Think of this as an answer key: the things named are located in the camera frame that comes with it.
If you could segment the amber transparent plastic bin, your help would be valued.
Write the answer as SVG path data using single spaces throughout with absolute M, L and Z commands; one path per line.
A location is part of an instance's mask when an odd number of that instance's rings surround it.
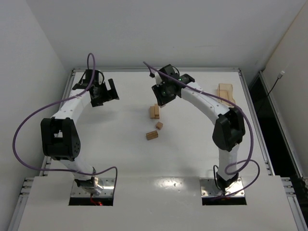
M 219 83 L 217 88 L 217 96 L 232 103 L 235 103 L 235 100 L 233 98 L 233 85 Z

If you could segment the wide wooden block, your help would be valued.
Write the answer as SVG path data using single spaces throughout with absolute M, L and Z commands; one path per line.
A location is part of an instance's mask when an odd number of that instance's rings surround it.
M 158 132 L 157 130 L 154 130 L 154 131 L 151 131 L 151 132 L 148 132 L 146 133 L 146 139 L 149 141 L 149 140 L 153 140 L 153 139 L 156 139 L 158 138 Z

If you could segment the wooden block cube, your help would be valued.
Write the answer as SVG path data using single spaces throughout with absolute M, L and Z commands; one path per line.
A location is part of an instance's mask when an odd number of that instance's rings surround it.
M 163 123 L 157 122 L 156 125 L 155 125 L 155 127 L 156 127 L 158 130 L 161 130 L 162 127 L 163 127 Z

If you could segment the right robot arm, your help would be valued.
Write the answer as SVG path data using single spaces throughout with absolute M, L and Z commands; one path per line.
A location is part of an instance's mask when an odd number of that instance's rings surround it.
M 228 175 L 225 168 L 237 161 L 239 144 L 245 134 L 244 118 L 241 112 L 228 107 L 210 96 L 202 94 L 203 89 L 188 74 L 179 75 L 170 64 L 159 69 L 154 77 L 152 90 L 160 107 L 180 97 L 199 109 L 214 125 L 212 139 L 219 151 L 219 166 L 216 173 L 216 187 L 225 192 L 239 174 Z

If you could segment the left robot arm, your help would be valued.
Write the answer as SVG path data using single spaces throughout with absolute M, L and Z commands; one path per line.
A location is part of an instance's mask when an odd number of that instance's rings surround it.
M 43 153 L 70 170 L 77 186 L 91 195 L 103 191 L 103 181 L 81 156 L 76 123 L 87 105 L 98 107 L 119 99 L 113 80 L 108 82 L 109 89 L 100 70 L 85 70 L 58 112 L 51 118 L 44 118 L 40 124 Z

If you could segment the long wooden block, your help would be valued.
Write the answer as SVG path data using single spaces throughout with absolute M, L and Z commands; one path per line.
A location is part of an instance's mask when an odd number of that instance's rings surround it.
M 160 118 L 160 112 L 159 112 L 158 104 L 154 105 L 154 117 L 155 117 L 155 119 L 159 119 Z

